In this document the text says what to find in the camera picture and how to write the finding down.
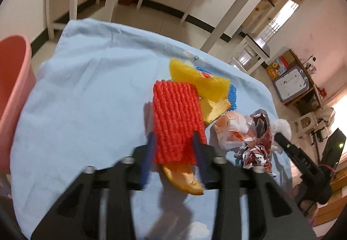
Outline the person's right hand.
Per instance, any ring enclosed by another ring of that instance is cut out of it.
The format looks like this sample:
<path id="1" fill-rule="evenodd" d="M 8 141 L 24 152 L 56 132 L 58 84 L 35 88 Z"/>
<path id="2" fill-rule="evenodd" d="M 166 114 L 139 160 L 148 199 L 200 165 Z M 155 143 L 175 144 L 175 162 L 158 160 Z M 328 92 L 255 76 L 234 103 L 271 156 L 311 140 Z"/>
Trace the person's right hand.
<path id="1" fill-rule="evenodd" d="M 292 199 L 295 199 L 298 194 L 299 194 L 299 184 L 296 184 L 291 191 Z M 309 201 L 309 200 L 302 201 L 300 210 L 303 213 L 305 212 L 307 213 L 306 219 L 309 221 L 310 225 L 313 227 L 315 223 L 315 217 L 318 212 L 317 203 L 314 203 L 313 201 Z"/>

